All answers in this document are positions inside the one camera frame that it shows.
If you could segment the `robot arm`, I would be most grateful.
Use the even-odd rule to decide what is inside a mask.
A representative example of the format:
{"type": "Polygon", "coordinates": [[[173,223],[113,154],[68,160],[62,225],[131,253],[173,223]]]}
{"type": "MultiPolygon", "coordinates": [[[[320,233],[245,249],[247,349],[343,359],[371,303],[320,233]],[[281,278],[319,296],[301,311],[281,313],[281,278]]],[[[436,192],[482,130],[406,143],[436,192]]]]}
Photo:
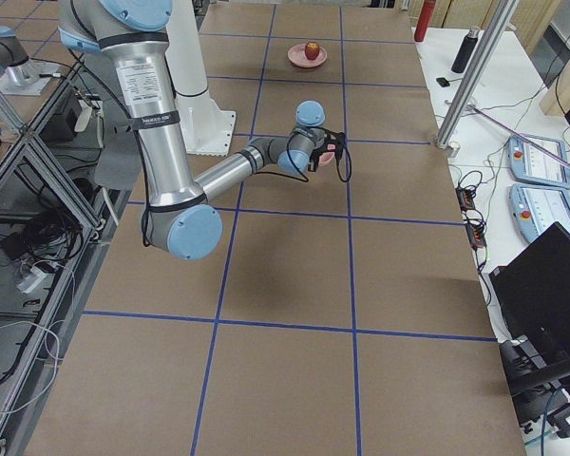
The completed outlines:
{"type": "Polygon", "coordinates": [[[0,91],[5,95],[39,97],[48,84],[43,64],[33,60],[15,32],[0,26],[0,91]]]}
{"type": "Polygon", "coordinates": [[[62,1],[62,43],[101,54],[120,84],[115,100],[142,160],[145,208],[142,241],[173,257],[195,260],[218,245],[222,220],[212,201],[254,174],[306,181],[322,156],[333,154],[341,181],[352,175],[344,133],[324,127],[316,101],[301,103],[285,138],[257,138],[194,175],[187,156],[226,139],[235,115],[209,94],[194,12],[182,1],[62,1]]]}

